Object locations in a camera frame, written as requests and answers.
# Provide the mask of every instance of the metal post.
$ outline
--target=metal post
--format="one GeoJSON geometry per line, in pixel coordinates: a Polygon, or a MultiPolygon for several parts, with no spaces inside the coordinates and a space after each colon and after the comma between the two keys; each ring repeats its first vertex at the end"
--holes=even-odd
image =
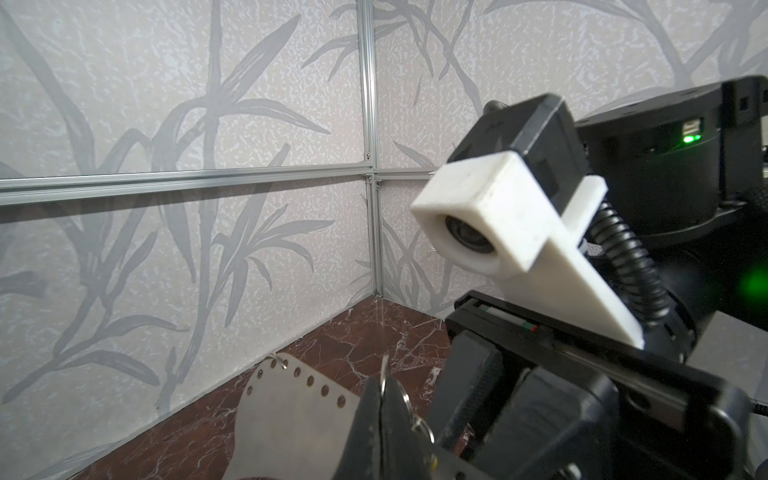
{"type": "Polygon", "coordinates": [[[379,166],[379,125],[376,110],[376,44],[373,36],[372,0],[357,0],[357,38],[359,40],[360,85],[362,86],[362,132],[366,151],[364,161],[371,161],[374,171],[367,177],[368,235],[371,249],[373,292],[384,294],[382,269],[381,208],[375,169],[379,166]]]}

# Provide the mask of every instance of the brown marble tabletop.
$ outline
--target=brown marble tabletop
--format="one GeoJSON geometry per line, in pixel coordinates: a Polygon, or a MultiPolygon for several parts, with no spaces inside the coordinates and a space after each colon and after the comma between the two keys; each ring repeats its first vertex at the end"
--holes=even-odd
{"type": "MultiPolygon", "coordinates": [[[[370,296],[283,351],[359,395],[382,357],[421,416],[450,350],[444,323],[370,296]]],[[[77,474],[77,480],[219,480],[234,450],[237,404],[249,369],[77,474]]]]}

